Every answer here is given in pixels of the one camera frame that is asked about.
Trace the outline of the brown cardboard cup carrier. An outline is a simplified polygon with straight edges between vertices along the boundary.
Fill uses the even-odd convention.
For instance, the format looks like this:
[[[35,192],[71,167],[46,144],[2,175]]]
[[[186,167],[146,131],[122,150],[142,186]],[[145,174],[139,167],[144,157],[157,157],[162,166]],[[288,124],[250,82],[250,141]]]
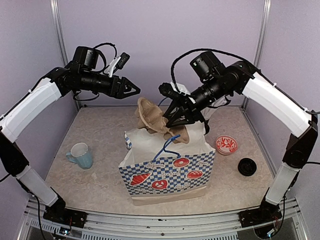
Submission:
[[[165,140],[179,135],[173,142],[188,144],[190,137],[187,128],[182,126],[167,127],[168,119],[164,117],[164,112],[160,107],[145,97],[140,97],[137,101],[135,116],[138,118],[137,127],[146,129],[150,134],[161,134]]]

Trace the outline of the blue checkered paper bag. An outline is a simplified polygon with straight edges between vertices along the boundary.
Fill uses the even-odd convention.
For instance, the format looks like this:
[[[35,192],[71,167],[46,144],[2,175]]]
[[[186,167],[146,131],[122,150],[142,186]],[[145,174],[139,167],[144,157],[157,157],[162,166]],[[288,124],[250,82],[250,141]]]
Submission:
[[[118,169],[136,206],[201,197],[210,180],[216,150],[206,139],[206,127],[197,121],[184,125],[189,143],[165,140],[145,128],[124,133],[128,152]]]

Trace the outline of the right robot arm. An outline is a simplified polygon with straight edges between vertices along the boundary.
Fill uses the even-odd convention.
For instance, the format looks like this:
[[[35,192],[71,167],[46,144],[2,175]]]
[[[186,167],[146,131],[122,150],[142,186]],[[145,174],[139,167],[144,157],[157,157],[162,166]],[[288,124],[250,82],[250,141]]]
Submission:
[[[318,113],[302,107],[268,80],[262,72],[243,57],[225,66],[218,50],[198,48],[198,56],[190,62],[201,86],[189,92],[173,80],[159,86],[159,92],[171,99],[164,113],[167,127],[204,122],[202,110],[225,96],[240,94],[258,103],[279,119],[291,132],[277,174],[259,207],[239,213],[243,227],[266,223],[284,216],[280,207],[287,190],[295,184],[300,170],[308,163],[318,138]]]

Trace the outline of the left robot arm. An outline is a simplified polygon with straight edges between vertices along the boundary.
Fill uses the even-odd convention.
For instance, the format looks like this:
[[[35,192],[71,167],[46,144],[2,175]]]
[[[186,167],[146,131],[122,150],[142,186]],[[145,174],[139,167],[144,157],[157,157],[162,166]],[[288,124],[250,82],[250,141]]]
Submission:
[[[129,59],[130,55],[123,52],[108,63],[98,46],[78,46],[66,66],[56,67],[42,76],[0,117],[0,160],[9,175],[45,204],[46,219],[63,223],[70,218],[70,211],[63,198],[30,166],[16,144],[17,139],[41,112],[69,92],[91,91],[118,100],[138,95],[139,87],[115,74]]]

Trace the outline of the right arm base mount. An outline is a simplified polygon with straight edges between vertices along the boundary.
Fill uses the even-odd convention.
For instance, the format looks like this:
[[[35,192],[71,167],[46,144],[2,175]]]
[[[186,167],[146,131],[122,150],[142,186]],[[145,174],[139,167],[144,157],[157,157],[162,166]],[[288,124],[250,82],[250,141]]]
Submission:
[[[238,216],[242,228],[272,222],[283,217],[280,210],[270,211],[265,209],[261,210],[260,208],[240,211]]]

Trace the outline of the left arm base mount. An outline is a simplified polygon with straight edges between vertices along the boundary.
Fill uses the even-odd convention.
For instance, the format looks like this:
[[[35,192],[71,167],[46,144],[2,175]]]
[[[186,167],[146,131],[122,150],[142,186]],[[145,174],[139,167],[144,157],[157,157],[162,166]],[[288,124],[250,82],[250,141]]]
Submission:
[[[69,227],[84,228],[88,214],[84,211],[69,208],[53,209],[49,207],[45,210],[43,218],[55,223]]]

